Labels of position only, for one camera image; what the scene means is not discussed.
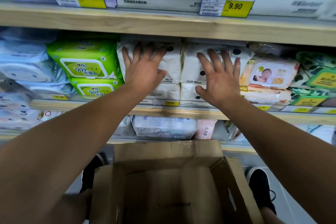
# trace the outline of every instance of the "black shoe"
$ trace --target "black shoe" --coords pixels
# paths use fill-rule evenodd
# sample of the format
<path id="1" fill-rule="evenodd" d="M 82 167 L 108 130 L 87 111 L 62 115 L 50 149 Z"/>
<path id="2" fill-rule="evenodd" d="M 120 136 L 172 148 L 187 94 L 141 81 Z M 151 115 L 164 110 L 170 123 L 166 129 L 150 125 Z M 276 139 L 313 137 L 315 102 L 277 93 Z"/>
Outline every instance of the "black shoe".
<path id="1" fill-rule="evenodd" d="M 273 190 L 270 190 L 267 173 L 260 167 L 254 167 L 248 171 L 246 179 L 258 208 L 268 207 L 276 215 L 275 207 L 272 203 L 276 195 Z M 270 191 L 274 193 L 273 199 L 271 199 Z"/>
<path id="2" fill-rule="evenodd" d="M 82 188 L 80 193 L 86 191 L 87 189 L 92 189 L 94 171 L 98 167 L 102 167 L 108 164 L 106 155 L 101 152 L 95 155 L 91 162 L 84 168 L 82 172 Z"/>

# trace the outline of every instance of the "green wet wipes package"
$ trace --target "green wet wipes package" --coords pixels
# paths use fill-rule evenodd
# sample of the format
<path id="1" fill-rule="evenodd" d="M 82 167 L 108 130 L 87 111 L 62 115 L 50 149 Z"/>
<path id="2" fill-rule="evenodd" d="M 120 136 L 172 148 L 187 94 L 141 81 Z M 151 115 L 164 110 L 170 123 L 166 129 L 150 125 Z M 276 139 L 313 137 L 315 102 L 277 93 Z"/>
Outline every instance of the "green wet wipes package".
<path id="1" fill-rule="evenodd" d="M 97 98 L 106 95 L 124 84 L 123 79 L 87 79 L 69 78 L 71 85 L 85 98 Z"/>
<path id="2" fill-rule="evenodd" d="M 109 40 L 56 41 L 47 53 L 69 77 L 122 79 L 116 48 Z"/>

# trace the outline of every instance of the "empty cardboard box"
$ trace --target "empty cardboard box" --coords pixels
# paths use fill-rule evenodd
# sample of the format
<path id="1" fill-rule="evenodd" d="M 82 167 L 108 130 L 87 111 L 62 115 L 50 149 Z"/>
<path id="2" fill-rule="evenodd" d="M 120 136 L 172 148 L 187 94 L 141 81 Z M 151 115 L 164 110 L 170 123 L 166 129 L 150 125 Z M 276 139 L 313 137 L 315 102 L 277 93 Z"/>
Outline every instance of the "empty cardboard box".
<path id="1" fill-rule="evenodd" d="M 237 158 L 217 140 L 119 144 L 96 169 L 90 224 L 263 223 Z"/>

